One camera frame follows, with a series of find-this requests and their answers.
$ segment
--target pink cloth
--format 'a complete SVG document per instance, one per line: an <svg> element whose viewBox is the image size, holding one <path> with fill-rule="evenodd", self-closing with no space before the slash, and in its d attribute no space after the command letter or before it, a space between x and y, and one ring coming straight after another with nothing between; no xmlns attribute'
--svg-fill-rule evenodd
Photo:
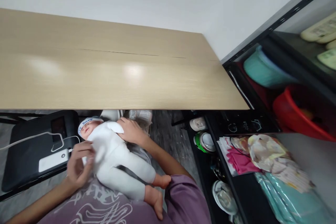
<svg viewBox="0 0 336 224"><path fill-rule="evenodd" d="M256 167L249 156L245 156L241 154L236 149L229 149L228 154L226 155L228 157L228 161L234 169L236 169L237 173L244 174L244 173L250 173L250 172L261 172L261 170Z"/></svg>

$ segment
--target doll face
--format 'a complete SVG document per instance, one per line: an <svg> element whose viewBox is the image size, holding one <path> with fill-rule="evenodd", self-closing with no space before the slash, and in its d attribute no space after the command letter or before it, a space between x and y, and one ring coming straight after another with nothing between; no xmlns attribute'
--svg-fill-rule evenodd
<svg viewBox="0 0 336 224"><path fill-rule="evenodd" d="M101 121L90 121L87 124L85 124L83 128L80 130L82 138L87 140L92 131L101 123L102 123Z"/></svg>

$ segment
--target teal bucket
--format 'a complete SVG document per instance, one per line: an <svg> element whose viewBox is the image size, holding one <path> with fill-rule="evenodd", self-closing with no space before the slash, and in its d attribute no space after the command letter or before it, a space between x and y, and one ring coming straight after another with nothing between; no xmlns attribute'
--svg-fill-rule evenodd
<svg viewBox="0 0 336 224"><path fill-rule="evenodd" d="M244 62L247 75L259 85L277 89L298 81L276 66L258 46L255 52Z"/></svg>

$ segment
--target doll head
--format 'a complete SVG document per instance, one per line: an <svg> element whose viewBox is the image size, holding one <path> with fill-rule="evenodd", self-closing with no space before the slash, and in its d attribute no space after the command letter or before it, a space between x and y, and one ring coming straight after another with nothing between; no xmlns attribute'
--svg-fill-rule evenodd
<svg viewBox="0 0 336 224"><path fill-rule="evenodd" d="M84 140L87 140L92 131L103 122L103 119L100 119L99 117L87 117L79 124L78 135Z"/></svg>

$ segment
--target white onesie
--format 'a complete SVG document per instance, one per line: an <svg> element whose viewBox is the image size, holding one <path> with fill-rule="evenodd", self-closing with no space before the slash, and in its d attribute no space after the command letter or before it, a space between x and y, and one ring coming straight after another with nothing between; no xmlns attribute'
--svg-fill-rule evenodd
<svg viewBox="0 0 336 224"><path fill-rule="evenodd" d="M106 187L119 191L131 200L144 200L145 185L116 168L127 167L147 183L153 183L156 172L142 158L131 153L117 133L124 133L120 124L112 121L98 125L88 137L96 151L94 172Z"/></svg>

